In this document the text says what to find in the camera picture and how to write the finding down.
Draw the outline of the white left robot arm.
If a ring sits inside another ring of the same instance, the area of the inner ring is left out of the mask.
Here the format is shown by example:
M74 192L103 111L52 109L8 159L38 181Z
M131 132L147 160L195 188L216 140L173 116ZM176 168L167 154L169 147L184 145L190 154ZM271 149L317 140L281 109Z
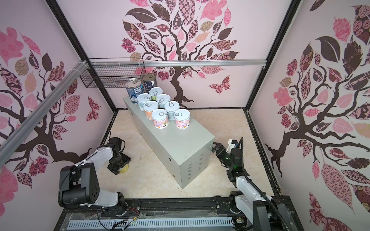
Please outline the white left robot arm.
M114 175L122 173L131 161L123 153L125 145L125 141L118 137L110 138L107 144L97 147L90 157L62 168L58 204L68 209L96 206L115 216L124 215L128 205L123 194L101 190L97 171L108 163L107 168Z

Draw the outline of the pale blue small can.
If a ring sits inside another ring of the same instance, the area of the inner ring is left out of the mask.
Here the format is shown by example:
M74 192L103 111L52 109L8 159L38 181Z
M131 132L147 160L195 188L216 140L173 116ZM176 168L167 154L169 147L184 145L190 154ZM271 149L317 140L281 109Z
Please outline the pale blue small can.
M170 102L167 102L164 106L164 109L166 110L167 112L167 115L168 115L168 118L169 120L175 120L174 118L174 114L175 112L180 109L180 105L178 102L176 101L170 101Z

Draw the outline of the yellow label small can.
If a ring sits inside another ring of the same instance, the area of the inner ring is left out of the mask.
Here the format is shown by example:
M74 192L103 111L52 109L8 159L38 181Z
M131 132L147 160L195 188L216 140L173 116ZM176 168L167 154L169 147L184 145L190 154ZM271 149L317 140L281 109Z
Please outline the yellow label small can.
M119 174L124 174L129 170L129 164L126 164L123 168L119 170Z

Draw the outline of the teal label small can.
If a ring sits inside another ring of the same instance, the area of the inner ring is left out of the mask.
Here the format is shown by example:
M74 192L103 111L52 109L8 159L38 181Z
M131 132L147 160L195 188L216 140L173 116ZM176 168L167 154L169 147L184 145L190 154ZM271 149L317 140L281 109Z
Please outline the teal label small can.
M137 96L137 102L141 111L144 111L144 104L151 101L152 97L149 93L142 93Z

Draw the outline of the light green small can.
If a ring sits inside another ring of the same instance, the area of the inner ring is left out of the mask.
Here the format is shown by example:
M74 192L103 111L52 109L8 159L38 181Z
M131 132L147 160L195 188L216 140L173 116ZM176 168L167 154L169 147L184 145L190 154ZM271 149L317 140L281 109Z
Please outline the light green small can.
M153 87L152 89L149 90L148 92L151 96L152 101L156 101L157 97L161 94L163 94L163 89L160 87Z

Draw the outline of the dark blue tall can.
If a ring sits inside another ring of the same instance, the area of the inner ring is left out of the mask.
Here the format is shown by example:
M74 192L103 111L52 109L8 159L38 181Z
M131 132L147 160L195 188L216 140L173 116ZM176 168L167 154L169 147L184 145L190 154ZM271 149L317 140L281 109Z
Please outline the dark blue tall can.
M157 87L156 75L153 73L147 73L143 75L142 82L146 92L149 92L152 88Z

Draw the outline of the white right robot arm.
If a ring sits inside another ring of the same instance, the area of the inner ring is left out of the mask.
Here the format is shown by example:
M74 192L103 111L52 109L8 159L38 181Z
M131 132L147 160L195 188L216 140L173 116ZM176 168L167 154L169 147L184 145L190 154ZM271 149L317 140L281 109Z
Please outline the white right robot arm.
M212 152L225 168L227 177L237 189L229 195L230 210L242 213L246 225L235 222L237 231L291 231L284 207L278 206L271 196L266 195L250 178L244 167L243 140L230 140L225 148L214 142Z

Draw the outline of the orange label small can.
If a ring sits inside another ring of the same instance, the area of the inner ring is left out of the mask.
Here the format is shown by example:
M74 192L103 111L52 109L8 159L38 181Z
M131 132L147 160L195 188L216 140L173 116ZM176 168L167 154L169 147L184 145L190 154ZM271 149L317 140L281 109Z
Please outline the orange label small can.
M144 112L147 119L152 120L152 113L159 108L156 101L148 101L144 103Z

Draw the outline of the pink label small can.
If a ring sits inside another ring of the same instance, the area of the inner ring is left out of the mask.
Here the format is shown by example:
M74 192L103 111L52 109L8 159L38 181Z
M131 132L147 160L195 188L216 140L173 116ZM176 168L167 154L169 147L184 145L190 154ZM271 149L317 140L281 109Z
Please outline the pink label small can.
M164 129L169 125L168 113L165 109L156 109L151 114L154 127Z

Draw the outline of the pink floral small can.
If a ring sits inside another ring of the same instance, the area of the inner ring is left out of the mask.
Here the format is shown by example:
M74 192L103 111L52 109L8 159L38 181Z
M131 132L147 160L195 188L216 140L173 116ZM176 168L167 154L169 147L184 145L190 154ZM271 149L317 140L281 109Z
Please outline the pink floral small can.
M178 109L174 113L176 127L186 129L190 125L190 112L187 109Z

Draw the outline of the blue white label can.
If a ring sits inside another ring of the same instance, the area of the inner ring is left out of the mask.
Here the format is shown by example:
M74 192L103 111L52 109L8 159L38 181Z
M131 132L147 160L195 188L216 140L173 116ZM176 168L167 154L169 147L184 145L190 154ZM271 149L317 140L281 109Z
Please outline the blue white label can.
M140 79L132 78L126 81L125 88L133 104L138 104L138 96L145 93L143 84Z

